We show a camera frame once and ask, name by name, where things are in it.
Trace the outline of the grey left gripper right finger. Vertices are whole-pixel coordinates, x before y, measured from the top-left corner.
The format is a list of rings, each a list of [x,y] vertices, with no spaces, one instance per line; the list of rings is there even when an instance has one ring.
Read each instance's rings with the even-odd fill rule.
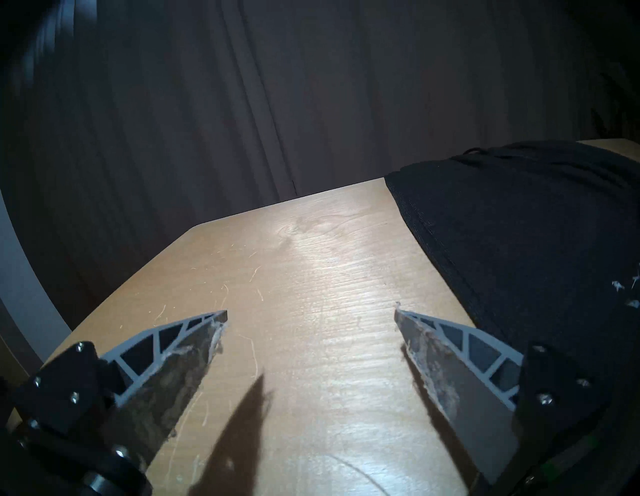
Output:
[[[424,388],[489,485],[550,485],[597,446],[608,390],[558,349],[396,308]]]

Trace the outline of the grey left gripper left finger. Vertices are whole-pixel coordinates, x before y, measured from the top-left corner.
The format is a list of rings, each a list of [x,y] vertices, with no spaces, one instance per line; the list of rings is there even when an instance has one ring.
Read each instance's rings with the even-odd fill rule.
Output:
[[[209,370],[226,310],[145,329],[99,356],[72,344],[10,396],[11,476],[143,476]]]

